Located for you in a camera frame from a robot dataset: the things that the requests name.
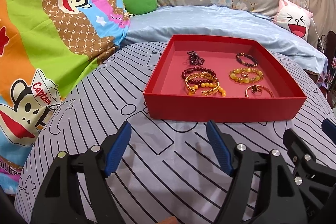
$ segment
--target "gray striped tablecloth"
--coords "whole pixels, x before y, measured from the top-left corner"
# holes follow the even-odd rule
[[[224,201],[231,178],[218,165],[207,140],[205,124],[152,120],[142,92],[166,43],[128,45],[83,79],[55,112],[37,138],[22,170],[16,209],[29,221],[35,198],[48,167],[59,151],[85,152],[115,134],[127,120],[132,137],[117,172],[107,178],[127,224],[150,224],[175,215],[181,224],[212,223]],[[293,128],[318,158],[336,169],[335,144],[322,132],[321,122],[332,110],[309,76],[289,58],[274,54],[307,95],[292,121],[222,123],[237,143],[252,150],[279,149],[291,171],[282,135]],[[95,220],[85,179],[79,175],[86,215]],[[258,174],[244,219],[251,217]]]

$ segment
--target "colorful blanket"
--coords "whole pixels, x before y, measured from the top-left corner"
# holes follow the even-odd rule
[[[0,185],[6,193],[15,194],[32,144],[62,99],[114,53],[128,26],[122,0],[0,0]]]

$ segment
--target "open cardboard box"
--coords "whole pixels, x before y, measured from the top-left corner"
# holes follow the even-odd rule
[[[204,68],[216,73],[226,97],[217,92],[203,96],[200,88],[188,95],[181,73],[189,65],[188,51],[196,51],[205,59]],[[250,54],[258,61],[264,74],[261,81],[241,84],[230,79],[231,70],[244,67],[236,60],[239,52]],[[243,61],[251,60],[242,57]],[[249,98],[245,90],[251,85],[270,89]],[[154,69],[143,92],[151,118],[175,121],[266,122],[293,119],[306,96],[286,69],[257,41],[212,35],[173,35]]]

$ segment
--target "silver bolt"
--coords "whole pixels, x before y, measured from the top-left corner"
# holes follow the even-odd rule
[[[280,151],[277,150],[277,149],[273,149],[273,150],[272,150],[272,154],[273,154],[273,156],[278,157],[278,156],[280,156]]]
[[[94,145],[91,147],[91,151],[92,152],[98,152],[100,150],[100,146],[99,145]]]
[[[240,143],[240,144],[237,144],[237,149],[239,151],[245,151],[246,150],[246,145]]]
[[[65,151],[58,152],[57,157],[64,158],[67,155]]]
[[[308,154],[305,154],[304,159],[305,159],[306,161],[309,161],[309,160],[311,160],[311,156],[308,155]]]
[[[295,177],[294,181],[295,181],[296,185],[299,186],[299,185],[302,184],[302,177]]]

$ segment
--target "blue gripper pad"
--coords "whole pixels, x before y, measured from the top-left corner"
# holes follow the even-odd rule
[[[336,125],[331,120],[323,120],[322,131],[336,144]]]
[[[123,157],[126,147],[131,139],[132,127],[129,122],[126,122],[121,129],[119,136],[115,140],[111,150],[106,155],[105,174],[110,176],[118,168],[118,165]]]
[[[211,147],[215,152],[221,170],[227,175],[231,176],[234,168],[231,164],[230,151],[226,147],[225,143],[219,135],[219,132],[211,121],[207,122],[207,136]]]

